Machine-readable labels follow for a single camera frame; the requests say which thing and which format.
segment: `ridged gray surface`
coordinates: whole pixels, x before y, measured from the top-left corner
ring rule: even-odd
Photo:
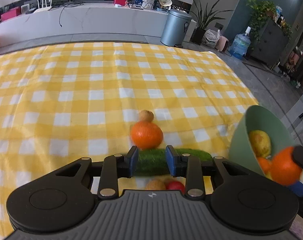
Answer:
[[[288,231],[249,236],[221,225],[199,201],[179,192],[126,190],[116,200],[102,201],[93,215],[65,232],[33,235],[15,231],[7,240],[296,240]]]

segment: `trash can lid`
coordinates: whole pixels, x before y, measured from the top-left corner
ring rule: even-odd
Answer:
[[[169,13],[172,14],[172,15],[175,15],[175,16],[177,16],[179,18],[185,19],[185,20],[191,20],[192,19],[192,16],[190,14],[178,11],[176,9],[169,10]]]

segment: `bowl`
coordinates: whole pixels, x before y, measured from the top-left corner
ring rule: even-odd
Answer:
[[[252,130],[261,130],[268,134],[271,141],[271,156],[280,150],[296,145],[283,123],[262,106],[250,106],[240,120],[229,149],[229,160],[265,176],[251,147],[248,134]]]

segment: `large plastic water bottle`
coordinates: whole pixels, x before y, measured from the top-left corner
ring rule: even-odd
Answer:
[[[251,28],[248,27],[245,33],[237,34],[234,42],[229,48],[229,52],[236,58],[242,59],[243,55],[247,53],[247,49],[250,46],[250,33]]]

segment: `yellow checkered tablecloth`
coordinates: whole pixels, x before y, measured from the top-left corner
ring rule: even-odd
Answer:
[[[13,230],[6,200],[15,188],[82,156],[102,161],[126,153],[139,111],[155,114],[160,147],[227,156],[235,126],[253,104],[211,52],[89,42],[0,56],[0,239]]]

